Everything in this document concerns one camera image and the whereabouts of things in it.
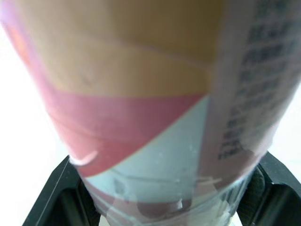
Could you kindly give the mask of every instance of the water droplet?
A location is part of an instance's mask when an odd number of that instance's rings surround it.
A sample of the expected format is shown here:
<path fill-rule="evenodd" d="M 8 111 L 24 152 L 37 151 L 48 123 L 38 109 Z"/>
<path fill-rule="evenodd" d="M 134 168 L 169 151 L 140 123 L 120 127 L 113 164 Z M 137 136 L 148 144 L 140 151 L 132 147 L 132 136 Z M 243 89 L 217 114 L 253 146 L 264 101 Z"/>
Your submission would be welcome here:
<path fill-rule="evenodd" d="M 181 182 L 181 179 L 176 179 L 176 180 L 174 180 L 174 182 L 176 183 L 176 184 L 179 184 L 180 182 Z"/>

